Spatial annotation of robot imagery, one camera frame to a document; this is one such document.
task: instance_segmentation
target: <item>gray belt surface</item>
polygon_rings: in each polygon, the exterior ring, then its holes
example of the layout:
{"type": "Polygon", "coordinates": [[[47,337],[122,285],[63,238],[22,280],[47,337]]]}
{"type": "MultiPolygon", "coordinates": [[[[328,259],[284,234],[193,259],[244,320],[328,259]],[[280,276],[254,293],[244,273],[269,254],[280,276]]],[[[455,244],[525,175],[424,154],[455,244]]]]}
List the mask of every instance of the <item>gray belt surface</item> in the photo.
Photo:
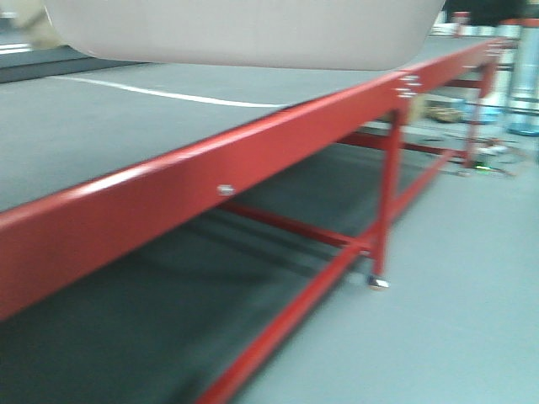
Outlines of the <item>gray belt surface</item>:
{"type": "MultiPolygon", "coordinates": [[[[485,41],[428,38],[411,63],[485,41]]],[[[212,137],[286,106],[381,77],[229,66],[139,65],[67,77],[244,103],[164,98],[95,83],[42,78],[0,85],[0,211],[212,137]]]]}

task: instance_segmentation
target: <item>conveyor belt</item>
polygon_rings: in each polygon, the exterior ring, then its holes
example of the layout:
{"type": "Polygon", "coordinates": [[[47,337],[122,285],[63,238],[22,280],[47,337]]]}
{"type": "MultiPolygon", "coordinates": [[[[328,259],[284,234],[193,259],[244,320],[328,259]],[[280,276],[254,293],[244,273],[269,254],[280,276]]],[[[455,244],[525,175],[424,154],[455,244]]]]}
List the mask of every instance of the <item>conveyor belt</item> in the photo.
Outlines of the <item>conveyor belt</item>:
{"type": "MultiPolygon", "coordinates": [[[[430,39],[417,61],[483,41],[430,39]]],[[[384,74],[145,65],[70,76],[284,105],[261,109],[58,78],[2,85],[0,95],[12,102],[0,109],[10,128],[0,146],[7,162],[0,185],[8,189],[0,210],[384,74]],[[35,114],[28,116],[28,107],[35,114]]],[[[311,210],[303,220],[355,234],[376,208],[376,153],[331,146],[243,197],[285,214],[311,210]],[[361,169],[365,175],[358,176],[361,169]],[[280,184],[289,197],[274,192],[280,184]],[[328,192],[320,194],[321,186],[328,192]],[[300,196],[340,209],[327,215],[316,204],[294,205],[300,196]]],[[[403,183],[415,173],[406,174],[403,183]]],[[[333,247],[210,211],[4,322],[0,401],[191,402],[335,253],[333,247]]]]}
{"type": "MultiPolygon", "coordinates": [[[[381,157],[332,146],[245,199],[354,233],[376,211],[381,157]]],[[[213,210],[4,323],[0,401],[191,402],[334,252],[213,210]]]]}
{"type": "MultiPolygon", "coordinates": [[[[484,41],[428,38],[423,51],[407,66],[484,41]]],[[[279,105],[273,108],[202,104],[55,78],[3,84],[0,211],[384,74],[140,65],[69,76],[279,105]]]]}

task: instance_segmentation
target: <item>red steel beam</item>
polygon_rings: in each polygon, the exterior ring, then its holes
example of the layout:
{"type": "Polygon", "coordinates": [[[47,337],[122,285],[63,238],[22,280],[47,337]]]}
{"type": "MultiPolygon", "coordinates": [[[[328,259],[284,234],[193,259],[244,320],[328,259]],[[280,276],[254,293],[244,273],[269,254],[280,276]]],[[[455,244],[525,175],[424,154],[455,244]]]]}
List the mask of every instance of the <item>red steel beam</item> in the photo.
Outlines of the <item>red steel beam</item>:
{"type": "Polygon", "coordinates": [[[291,233],[296,233],[300,236],[311,238],[334,247],[344,247],[356,241],[354,237],[346,236],[336,231],[330,231],[320,227],[308,225],[307,223],[296,221],[289,217],[284,217],[246,205],[240,205],[237,202],[226,202],[219,207],[236,215],[248,217],[254,221],[260,221],[267,225],[277,227],[291,233]]]}
{"type": "Polygon", "coordinates": [[[226,201],[221,184],[248,189],[395,108],[402,75],[385,74],[0,213],[0,319],[226,201]]]}
{"type": "Polygon", "coordinates": [[[350,146],[368,147],[370,149],[386,150],[387,136],[372,135],[370,133],[350,133],[338,143],[350,146]]]}
{"type": "MultiPolygon", "coordinates": [[[[371,149],[386,150],[387,149],[387,136],[372,135],[370,133],[355,132],[347,135],[345,138],[338,141],[338,143],[344,145],[368,147],[371,149]]],[[[424,152],[431,154],[442,154],[448,149],[446,147],[426,146],[418,145],[416,143],[402,143],[402,148],[406,150],[412,150],[415,152],[424,152]]],[[[455,150],[455,157],[464,157],[465,152],[455,150]]]]}
{"type": "Polygon", "coordinates": [[[481,88],[479,80],[464,80],[456,79],[446,83],[447,87],[462,87],[462,88],[481,88]]]}
{"type": "Polygon", "coordinates": [[[341,279],[349,265],[364,249],[370,249],[370,243],[358,239],[334,258],[199,397],[196,404],[222,404],[230,400],[328,290],[341,279]]]}
{"type": "Polygon", "coordinates": [[[383,165],[382,190],[378,209],[376,227],[376,245],[372,257],[375,259],[372,273],[382,276],[386,262],[387,241],[392,224],[392,203],[397,190],[400,172],[402,127],[404,125],[409,104],[396,109],[392,114],[392,127],[387,137],[386,156],[383,165]]]}

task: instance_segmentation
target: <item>white plastic tub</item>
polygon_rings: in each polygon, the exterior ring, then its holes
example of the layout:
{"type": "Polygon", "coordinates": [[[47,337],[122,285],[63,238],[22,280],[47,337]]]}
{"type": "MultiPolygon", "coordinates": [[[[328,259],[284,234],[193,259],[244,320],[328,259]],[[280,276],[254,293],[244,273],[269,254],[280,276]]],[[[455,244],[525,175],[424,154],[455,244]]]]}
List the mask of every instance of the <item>white plastic tub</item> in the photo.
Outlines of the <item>white plastic tub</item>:
{"type": "Polygon", "coordinates": [[[418,51],[444,0],[45,0],[91,56],[383,70],[418,51]]]}

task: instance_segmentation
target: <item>red metal frame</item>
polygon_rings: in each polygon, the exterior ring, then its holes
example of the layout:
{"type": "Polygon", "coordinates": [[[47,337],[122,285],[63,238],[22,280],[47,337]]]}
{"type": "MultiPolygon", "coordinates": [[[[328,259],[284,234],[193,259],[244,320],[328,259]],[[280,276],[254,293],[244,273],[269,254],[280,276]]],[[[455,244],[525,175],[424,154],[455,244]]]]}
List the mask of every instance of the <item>red metal frame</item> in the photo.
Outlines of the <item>red metal frame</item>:
{"type": "Polygon", "coordinates": [[[493,49],[502,42],[485,41],[452,55],[388,73],[357,87],[280,111],[199,144],[0,213],[0,318],[15,314],[217,205],[340,247],[335,259],[197,401],[199,404],[226,402],[339,281],[354,260],[359,256],[374,258],[373,274],[382,275],[392,221],[445,163],[453,157],[468,160],[471,157],[475,125],[471,125],[471,140],[465,151],[402,142],[401,127],[409,98],[401,89],[409,75],[413,74],[419,80],[414,84],[415,92],[427,92],[465,71],[480,68],[483,72],[480,83],[456,83],[480,88],[480,97],[483,97],[492,84],[498,59],[493,49]],[[355,132],[365,122],[388,111],[393,111],[388,136],[355,132]],[[387,152],[378,218],[356,237],[239,206],[227,202],[231,195],[217,191],[220,184],[227,184],[241,192],[334,142],[387,152]],[[404,192],[396,195],[402,148],[432,152],[439,157],[404,192]]]}

